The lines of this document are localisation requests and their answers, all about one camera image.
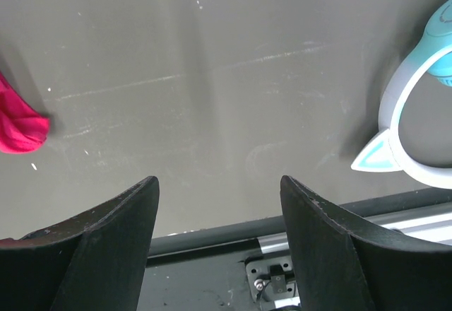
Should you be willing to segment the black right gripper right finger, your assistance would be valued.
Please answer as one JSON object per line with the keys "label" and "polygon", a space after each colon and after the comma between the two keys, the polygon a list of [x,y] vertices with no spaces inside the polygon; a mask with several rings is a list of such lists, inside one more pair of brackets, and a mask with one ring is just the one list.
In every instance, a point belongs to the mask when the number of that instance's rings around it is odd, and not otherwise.
{"label": "black right gripper right finger", "polygon": [[280,201],[302,310],[451,309],[451,246],[372,223],[290,176]]}

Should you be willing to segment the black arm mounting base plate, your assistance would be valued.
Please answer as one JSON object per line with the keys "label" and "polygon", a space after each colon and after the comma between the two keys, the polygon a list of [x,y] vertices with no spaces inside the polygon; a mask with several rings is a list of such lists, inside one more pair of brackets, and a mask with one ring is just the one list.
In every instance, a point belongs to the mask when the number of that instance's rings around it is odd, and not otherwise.
{"label": "black arm mounting base plate", "polygon": [[[385,228],[425,240],[451,242],[451,193],[424,189],[343,204]],[[298,310],[297,287],[262,291],[251,263],[291,264],[282,216],[168,235],[152,241],[139,310]]]}

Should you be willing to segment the red t shirt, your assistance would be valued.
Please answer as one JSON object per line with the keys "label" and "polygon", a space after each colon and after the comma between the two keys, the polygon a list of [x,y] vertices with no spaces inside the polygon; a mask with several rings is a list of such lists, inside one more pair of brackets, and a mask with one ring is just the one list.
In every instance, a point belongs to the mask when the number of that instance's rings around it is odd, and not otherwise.
{"label": "red t shirt", "polygon": [[29,106],[1,74],[1,152],[37,151],[47,140],[49,118]]}

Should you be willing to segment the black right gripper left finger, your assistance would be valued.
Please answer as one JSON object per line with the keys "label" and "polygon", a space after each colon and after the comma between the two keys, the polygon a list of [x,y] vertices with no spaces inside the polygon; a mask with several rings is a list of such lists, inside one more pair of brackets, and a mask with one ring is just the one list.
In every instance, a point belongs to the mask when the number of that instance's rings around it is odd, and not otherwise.
{"label": "black right gripper left finger", "polygon": [[60,223],[1,240],[2,310],[136,310],[159,204],[147,177]]}

